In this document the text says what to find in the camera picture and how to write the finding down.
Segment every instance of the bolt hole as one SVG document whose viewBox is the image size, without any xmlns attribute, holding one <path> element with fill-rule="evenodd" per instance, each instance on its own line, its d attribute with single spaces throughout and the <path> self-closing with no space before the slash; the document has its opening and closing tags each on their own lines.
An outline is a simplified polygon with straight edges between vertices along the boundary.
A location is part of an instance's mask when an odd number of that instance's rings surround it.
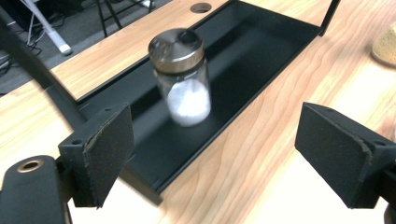
<svg viewBox="0 0 396 224">
<path fill-rule="evenodd" d="M 375 140 L 374 143 L 376 143 L 377 145 L 380 145 L 380 146 L 385 146 L 386 145 L 385 143 L 383 143 L 381 141 L 378 141 L 378 140 Z"/>
<path fill-rule="evenodd" d="M 212 6 L 208 3 L 197 3 L 192 5 L 190 11 L 193 13 L 201 14 L 210 11 L 210 9 L 212 9 Z"/>
<path fill-rule="evenodd" d="M 43 161 L 28 161 L 18 167 L 18 172 L 20 173 L 28 173 L 32 172 L 33 170 L 38 169 L 40 166 L 43 165 Z"/>
<path fill-rule="evenodd" d="M 81 140 L 74 140 L 73 142 L 72 142 L 72 144 L 73 145 L 79 145 L 79 144 L 81 144 L 82 143 L 82 141 Z"/>
</svg>

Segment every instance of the metal lid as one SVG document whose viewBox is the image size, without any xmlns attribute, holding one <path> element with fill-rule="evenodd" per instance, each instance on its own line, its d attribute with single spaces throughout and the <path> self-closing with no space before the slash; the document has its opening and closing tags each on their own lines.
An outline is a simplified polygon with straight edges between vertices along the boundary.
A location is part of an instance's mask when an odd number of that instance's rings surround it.
<svg viewBox="0 0 396 224">
<path fill-rule="evenodd" d="M 156 70 L 172 74 L 192 69 L 204 58 L 200 36 L 191 29 L 172 29 L 155 36 L 148 53 Z"/>
</svg>

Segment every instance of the black metal tray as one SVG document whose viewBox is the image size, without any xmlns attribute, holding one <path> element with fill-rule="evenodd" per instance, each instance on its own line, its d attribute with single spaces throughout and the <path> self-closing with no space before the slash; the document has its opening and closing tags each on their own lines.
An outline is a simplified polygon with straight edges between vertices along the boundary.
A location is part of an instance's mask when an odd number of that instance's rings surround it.
<svg viewBox="0 0 396 224">
<path fill-rule="evenodd" d="M 131 104 L 135 150 L 125 169 L 160 193 L 324 33 L 337 5 L 332 1 L 320 27 L 238 1 L 194 25 L 205 42 L 212 98 L 209 117 L 194 127 L 171 120 L 148 57 L 81 98 L 79 109 L 89 118 L 108 105 Z"/>
</svg>

